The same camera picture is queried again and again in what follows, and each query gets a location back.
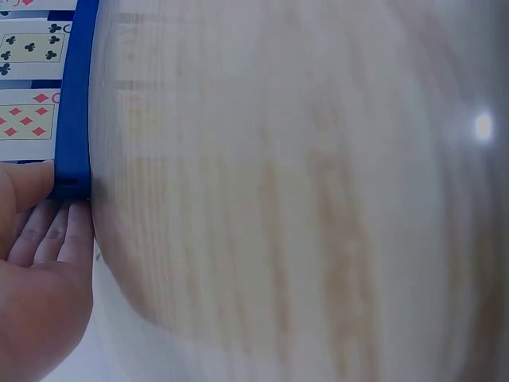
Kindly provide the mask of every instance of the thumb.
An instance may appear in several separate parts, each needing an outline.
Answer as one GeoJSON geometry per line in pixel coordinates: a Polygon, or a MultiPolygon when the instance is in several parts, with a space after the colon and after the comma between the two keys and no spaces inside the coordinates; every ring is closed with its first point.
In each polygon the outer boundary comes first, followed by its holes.
{"type": "Polygon", "coordinates": [[[53,190],[54,178],[53,161],[28,165],[0,163],[0,189],[9,187],[10,185],[3,183],[10,181],[17,213],[31,209],[48,197],[53,190]]]}

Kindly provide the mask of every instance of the red diamond symbol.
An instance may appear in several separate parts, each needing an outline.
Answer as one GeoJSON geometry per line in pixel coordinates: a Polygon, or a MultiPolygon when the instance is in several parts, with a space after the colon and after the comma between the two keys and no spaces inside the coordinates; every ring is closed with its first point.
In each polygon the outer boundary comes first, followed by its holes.
{"type": "Polygon", "coordinates": [[[29,117],[26,117],[26,118],[22,119],[19,122],[23,123],[26,126],[26,125],[29,125],[30,123],[32,123],[33,120],[31,118],[29,118],[29,117]]]}
{"type": "Polygon", "coordinates": [[[41,107],[40,109],[35,110],[35,112],[36,112],[38,115],[44,115],[44,114],[46,114],[48,111],[49,111],[48,109],[44,109],[43,107],[41,107]]]}
{"type": "Polygon", "coordinates": [[[17,130],[13,129],[12,127],[10,129],[7,129],[4,131],[7,135],[9,135],[10,137],[12,137],[14,134],[17,133],[17,130]]]}
{"type": "Polygon", "coordinates": [[[41,135],[43,135],[46,130],[43,129],[42,127],[38,127],[37,129],[35,130],[32,130],[32,132],[37,136],[37,137],[40,137],[41,135]]]}
{"type": "Polygon", "coordinates": [[[38,103],[41,103],[41,102],[44,102],[46,101],[47,99],[49,99],[49,97],[44,94],[44,93],[41,93],[40,95],[37,95],[35,97],[33,97],[38,103]]]}

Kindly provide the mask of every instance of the diamond playing card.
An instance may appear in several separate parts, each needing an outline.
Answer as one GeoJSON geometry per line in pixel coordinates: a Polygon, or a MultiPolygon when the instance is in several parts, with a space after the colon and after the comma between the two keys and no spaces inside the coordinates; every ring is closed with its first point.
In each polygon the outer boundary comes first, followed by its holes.
{"type": "Polygon", "coordinates": [[[59,89],[0,91],[0,161],[54,159],[59,89]]]}
{"type": "Polygon", "coordinates": [[[0,0],[0,161],[55,161],[52,198],[87,199],[99,0],[0,0]]]}
{"type": "Polygon", "coordinates": [[[0,0],[0,11],[75,10],[76,0],[0,0]]]}

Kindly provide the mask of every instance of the black club symbol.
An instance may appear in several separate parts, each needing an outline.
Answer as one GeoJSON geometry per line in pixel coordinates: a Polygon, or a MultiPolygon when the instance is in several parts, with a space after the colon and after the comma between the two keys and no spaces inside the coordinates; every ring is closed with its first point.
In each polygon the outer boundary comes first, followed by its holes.
{"type": "Polygon", "coordinates": [[[0,66],[0,74],[2,76],[7,76],[10,70],[10,64],[4,64],[3,66],[0,66]]]}
{"type": "Polygon", "coordinates": [[[58,26],[57,24],[51,24],[49,26],[49,32],[50,33],[55,33],[57,30],[62,30],[62,27],[58,26]]]}
{"type": "Polygon", "coordinates": [[[58,38],[57,36],[51,36],[51,38],[49,39],[49,43],[51,45],[57,43],[58,41],[60,41],[60,38],[58,38]]]}
{"type": "Polygon", "coordinates": [[[28,50],[29,52],[33,52],[33,50],[35,49],[35,43],[31,42],[30,44],[25,46],[25,49],[28,50]]]}
{"type": "Polygon", "coordinates": [[[6,51],[5,53],[0,54],[0,57],[3,58],[5,61],[10,59],[10,50],[6,51]]]}
{"type": "Polygon", "coordinates": [[[52,50],[49,50],[47,53],[46,53],[46,60],[51,60],[52,58],[55,58],[56,57],[56,53],[53,52],[52,50]]]}

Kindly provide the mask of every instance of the wooden surface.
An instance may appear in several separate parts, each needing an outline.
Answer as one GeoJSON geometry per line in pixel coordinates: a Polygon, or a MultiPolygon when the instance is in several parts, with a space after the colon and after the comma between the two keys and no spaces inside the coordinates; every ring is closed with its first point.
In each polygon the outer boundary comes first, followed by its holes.
{"type": "Polygon", "coordinates": [[[102,0],[111,375],[508,380],[502,3],[102,0]]]}

